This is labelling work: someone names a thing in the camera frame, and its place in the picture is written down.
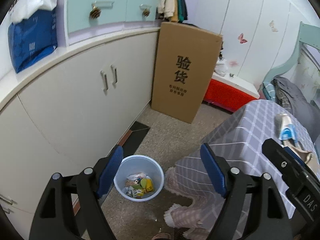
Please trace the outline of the green plush leaf toy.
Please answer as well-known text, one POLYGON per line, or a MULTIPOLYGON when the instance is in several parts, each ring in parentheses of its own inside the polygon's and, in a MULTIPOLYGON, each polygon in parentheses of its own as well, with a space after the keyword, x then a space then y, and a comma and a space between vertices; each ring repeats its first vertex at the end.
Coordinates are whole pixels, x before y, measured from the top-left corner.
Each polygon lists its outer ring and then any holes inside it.
POLYGON ((146 178, 137 178, 133 181, 133 184, 131 185, 134 189, 143 189, 146 190, 147 188, 147 179, 146 178))

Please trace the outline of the blue trash bin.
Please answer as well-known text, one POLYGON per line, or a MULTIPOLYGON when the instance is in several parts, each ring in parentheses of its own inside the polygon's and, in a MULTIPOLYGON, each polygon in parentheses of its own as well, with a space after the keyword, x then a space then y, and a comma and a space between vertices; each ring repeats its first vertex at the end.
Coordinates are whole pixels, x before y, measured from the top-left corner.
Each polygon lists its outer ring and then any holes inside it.
POLYGON ((114 185, 124 198, 133 202, 147 202, 163 189, 164 172, 154 159, 144 155, 132 155, 121 162, 114 185), (147 179, 146 190, 134 189, 131 186, 137 178, 147 179))

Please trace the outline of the crumpled brown paper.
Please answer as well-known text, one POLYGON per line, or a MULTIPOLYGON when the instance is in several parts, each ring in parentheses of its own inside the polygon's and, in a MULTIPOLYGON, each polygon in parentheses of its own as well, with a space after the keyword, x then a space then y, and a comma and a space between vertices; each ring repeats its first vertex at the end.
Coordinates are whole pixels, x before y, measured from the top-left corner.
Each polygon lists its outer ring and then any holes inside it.
POLYGON ((299 145, 298 142, 294 142, 292 139, 289 140, 283 140, 283 145, 285 147, 289 147, 296 156, 299 156, 299 158, 310 168, 313 168, 313 158, 312 158, 312 152, 302 149, 302 147, 299 145))

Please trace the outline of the blue white crumpled package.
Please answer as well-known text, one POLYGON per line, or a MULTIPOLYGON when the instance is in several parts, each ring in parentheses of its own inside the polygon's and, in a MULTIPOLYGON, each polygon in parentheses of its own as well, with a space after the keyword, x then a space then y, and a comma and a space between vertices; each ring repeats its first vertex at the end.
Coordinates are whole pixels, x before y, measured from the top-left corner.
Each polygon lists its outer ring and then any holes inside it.
POLYGON ((294 145, 298 143, 295 125, 291 117, 286 113, 277 114, 274 118, 276 135, 280 141, 290 141, 294 145))

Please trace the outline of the purple checked tablecloth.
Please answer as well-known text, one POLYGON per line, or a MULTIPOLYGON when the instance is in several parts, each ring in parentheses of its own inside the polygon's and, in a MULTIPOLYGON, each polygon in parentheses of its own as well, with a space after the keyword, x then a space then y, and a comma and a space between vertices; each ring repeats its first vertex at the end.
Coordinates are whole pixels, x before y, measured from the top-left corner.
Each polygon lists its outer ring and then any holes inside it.
MULTIPOLYGON (((277 114, 286 110, 269 100, 254 100, 242 106, 222 124, 206 135, 201 142, 208 143, 214 153, 226 159, 230 166, 246 174, 260 176, 268 172, 273 177, 291 219, 293 235, 298 235, 305 220, 285 196, 287 185, 280 172, 262 154, 266 139, 278 140, 277 114)), ((210 178, 196 149, 178 160, 165 175, 165 189, 190 198, 190 206, 174 204, 165 212, 164 219, 172 228, 188 228, 187 239, 205 239, 223 206, 223 198, 214 191, 210 178)))

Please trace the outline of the grey folded quilt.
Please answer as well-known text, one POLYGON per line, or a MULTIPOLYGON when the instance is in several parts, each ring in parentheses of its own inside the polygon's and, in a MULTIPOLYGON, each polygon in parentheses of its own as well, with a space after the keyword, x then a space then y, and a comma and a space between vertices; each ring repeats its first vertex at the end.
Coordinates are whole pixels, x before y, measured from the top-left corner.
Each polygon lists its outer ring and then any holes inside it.
POLYGON ((282 92, 288 103, 277 96, 280 105, 290 112, 304 126, 313 142, 319 136, 319 109, 307 102, 301 90, 285 77, 273 80, 276 92, 282 92))

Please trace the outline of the white low cabinet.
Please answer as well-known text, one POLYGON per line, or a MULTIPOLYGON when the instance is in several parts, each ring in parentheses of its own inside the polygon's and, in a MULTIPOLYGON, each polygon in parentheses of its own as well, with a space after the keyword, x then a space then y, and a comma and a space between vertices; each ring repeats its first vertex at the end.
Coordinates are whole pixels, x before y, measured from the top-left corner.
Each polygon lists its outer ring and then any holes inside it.
POLYGON ((1 207, 28 239, 51 175, 108 155, 151 99, 158 28, 60 48, 1 83, 1 207))

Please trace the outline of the red storage box white lid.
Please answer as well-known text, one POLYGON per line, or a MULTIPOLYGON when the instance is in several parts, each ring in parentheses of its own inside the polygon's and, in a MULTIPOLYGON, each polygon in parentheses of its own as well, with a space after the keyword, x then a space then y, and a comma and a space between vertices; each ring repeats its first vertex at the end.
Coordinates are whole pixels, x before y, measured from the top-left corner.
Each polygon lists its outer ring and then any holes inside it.
POLYGON ((250 101, 257 100, 260 95, 255 86, 237 76, 225 76, 213 73, 204 102, 235 112, 250 101))

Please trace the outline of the white plastic bag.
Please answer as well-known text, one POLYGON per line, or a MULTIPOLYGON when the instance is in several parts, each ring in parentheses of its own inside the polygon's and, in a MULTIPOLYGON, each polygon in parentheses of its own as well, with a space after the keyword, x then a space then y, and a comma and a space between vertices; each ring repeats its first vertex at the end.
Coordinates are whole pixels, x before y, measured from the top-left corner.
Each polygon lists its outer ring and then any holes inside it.
POLYGON ((216 74, 220 76, 225 76, 228 73, 228 66, 226 63, 226 59, 218 58, 214 72, 216 72, 216 74))

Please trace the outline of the tall brown cardboard box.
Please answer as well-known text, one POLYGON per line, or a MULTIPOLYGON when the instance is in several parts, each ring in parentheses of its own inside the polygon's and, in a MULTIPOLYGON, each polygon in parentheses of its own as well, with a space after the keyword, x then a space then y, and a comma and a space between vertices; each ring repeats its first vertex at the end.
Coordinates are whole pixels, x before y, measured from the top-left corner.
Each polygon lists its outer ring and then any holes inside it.
POLYGON ((192 123, 212 79, 222 36, 181 23, 161 24, 151 108, 192 123))

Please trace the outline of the blue plastic bag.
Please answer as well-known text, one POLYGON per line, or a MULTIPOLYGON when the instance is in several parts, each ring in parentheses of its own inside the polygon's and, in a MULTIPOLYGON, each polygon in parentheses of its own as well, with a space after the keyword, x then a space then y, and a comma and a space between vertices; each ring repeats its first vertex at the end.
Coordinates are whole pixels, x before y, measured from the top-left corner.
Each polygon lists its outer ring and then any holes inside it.
POLYGON ((8 45, 16 73, 50 55, 57 48, 56 10, 38 10, 29 19, 9 25, 8 45))

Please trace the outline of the teal drawer unit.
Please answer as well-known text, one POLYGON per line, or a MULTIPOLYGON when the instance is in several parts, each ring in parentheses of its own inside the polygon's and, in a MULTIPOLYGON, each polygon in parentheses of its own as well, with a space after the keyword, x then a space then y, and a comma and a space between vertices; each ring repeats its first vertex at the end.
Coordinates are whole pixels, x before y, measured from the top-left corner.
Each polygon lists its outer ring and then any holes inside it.
POLYGON ((153 28, 158 0, 57 0, 57 44, 72 44, 123 30, 153 28))

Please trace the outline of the white paper shopping bag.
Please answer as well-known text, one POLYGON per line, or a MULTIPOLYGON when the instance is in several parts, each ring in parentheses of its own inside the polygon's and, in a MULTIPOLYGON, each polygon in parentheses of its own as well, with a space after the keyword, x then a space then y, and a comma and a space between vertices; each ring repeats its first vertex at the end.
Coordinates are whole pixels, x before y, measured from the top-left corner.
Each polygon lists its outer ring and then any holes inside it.
POLYGON ((36 11, 52 11, 57 0, 15 0, 9 9, 10 23, 20 23, 29 19, 36 11))

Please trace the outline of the hanging clothes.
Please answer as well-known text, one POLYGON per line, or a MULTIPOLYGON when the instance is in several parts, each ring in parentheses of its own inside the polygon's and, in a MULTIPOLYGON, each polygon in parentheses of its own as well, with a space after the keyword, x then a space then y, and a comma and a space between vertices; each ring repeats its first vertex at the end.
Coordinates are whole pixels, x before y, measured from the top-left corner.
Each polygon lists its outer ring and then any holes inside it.
POLYGON ((158 0, 157 12, 170 22, 182 23, 188 19, 185 0, 158 0))

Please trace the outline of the teal bunk bed frame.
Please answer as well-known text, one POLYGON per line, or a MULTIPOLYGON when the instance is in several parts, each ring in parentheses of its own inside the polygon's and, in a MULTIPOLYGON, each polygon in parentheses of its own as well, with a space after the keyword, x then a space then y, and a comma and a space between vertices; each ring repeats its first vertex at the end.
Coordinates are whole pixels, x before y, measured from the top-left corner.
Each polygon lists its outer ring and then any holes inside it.
POLYGON ((306 99, 319 100, 319 27, 301 22, 290 57, 282 64, 271 68, 263 82, 275 77, 289 79, 302 91, 306 99))

